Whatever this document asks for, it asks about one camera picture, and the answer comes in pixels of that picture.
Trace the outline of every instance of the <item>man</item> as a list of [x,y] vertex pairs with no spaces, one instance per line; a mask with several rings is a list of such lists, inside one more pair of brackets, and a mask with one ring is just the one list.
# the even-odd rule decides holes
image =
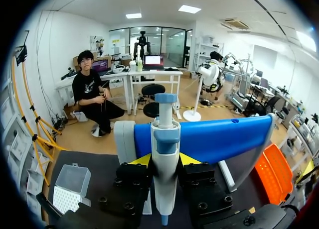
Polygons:
[[205,90],[206,92],[209,92],[209,93],[216,92],[215,101],[218,101],[218,98],[220,97],[222,93],[221,89],[223,88],[223,85],[225,83],[225,76],[219,67],[219,63],[221,63],[222,60],[223,60],[223,57],[218,52],[213,51],[210,53],[210,62],[208,62],[208,64],[215,66],[217,68],[216,70],[219,71],[219,75],[215,84],[206,85],[204,80],[204,85],[202,86],[202,90]]
[[73,80],[72,89],[80,110],[87,118],[99,124],[98,136],[101,137],[111,132],[114,123],[110,119],[123,116],[124,110],[107,100],[110,97],[109,90],[101,86],[100,76],[91,70],[93,59],[89,50],[80,53],[78,64],[81,70]]

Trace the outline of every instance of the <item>black pants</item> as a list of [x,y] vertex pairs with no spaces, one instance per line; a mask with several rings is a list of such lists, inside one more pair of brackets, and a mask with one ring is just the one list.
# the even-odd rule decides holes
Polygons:
[[87,118],[98,123],[100,129],[106,133],[111,132],[110,119],[122,117],[125,112],[110,101],[90,105],[89,108],[83,109],[82,111]]

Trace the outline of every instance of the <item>bottle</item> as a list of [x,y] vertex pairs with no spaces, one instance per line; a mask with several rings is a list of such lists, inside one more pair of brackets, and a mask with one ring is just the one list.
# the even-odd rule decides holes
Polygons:
[[138,72],[141,72],[143,70],[143,61],[142,59],[140,58],[138,60]]

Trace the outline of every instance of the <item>wooden floor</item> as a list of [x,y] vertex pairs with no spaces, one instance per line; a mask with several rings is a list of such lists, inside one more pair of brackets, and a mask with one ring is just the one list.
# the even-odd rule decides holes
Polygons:
[[[166,92],[170,92],[170,85],[165,85]],[[198,80],[190,79],[188,73],[184,73],[181,77],[179,100],[181,107],[192,107],[195,104],[196,92],[198,87]],[[135,88],[135,92],[141,92],[141,86]],[[231,85],[226,84],[223,88],[223,94],[216,105],[227,105],[230,106],[231,103],[225,100],[224,93],[231,90]],[[122,96],[123,88],[117,88],[111,90],[113,96]],[[215,95],[204,95],[206,98],[211,100],[214,99]],[[118,106],[125,109],[125,104],[119,100],[114,101]],[[198,112],[202,116],[202,120],[217,120],[226,118],[238,118],[241,115],[235,114],[235,112],[228,108],[198,108]],[[136,116],[127,115],[127,113],[116,120],[134,120],[136,123],[149,123],[151,118],[145,116],[143,111],[139,110]],[[114,141],[113,131],[101,138],[95,138],[91,135],[91,128],[94,124],[92,121],[88,122],[72,122],[70,121],[62,132],[61,136],[57,137],[57,143],[59,146],[67,148],[72,151],[80,152],[90,152],[97,154],[116,154],[116,147]],[[278,130],[274,130],[271,136],[271,141],[279,145],[285,138],[287,131],[283,125],[279,126]],[[57,158],[58,152],[54,153],[54,158]],[[47,169],[47,178],[50,181],[51,173],[54,167],[54,163],[51,163]],[[44,186],[43,191],[45,195],[48,194],[48,187]]]

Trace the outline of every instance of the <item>warning tape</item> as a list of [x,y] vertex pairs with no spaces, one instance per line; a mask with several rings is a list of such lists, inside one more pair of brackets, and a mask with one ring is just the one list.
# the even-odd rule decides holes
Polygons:
[[[198,106],[198,108],[230,108],[231,106],[212,105],[212,106]],[[194,106],[181,106],[180,109],[192,110]]]

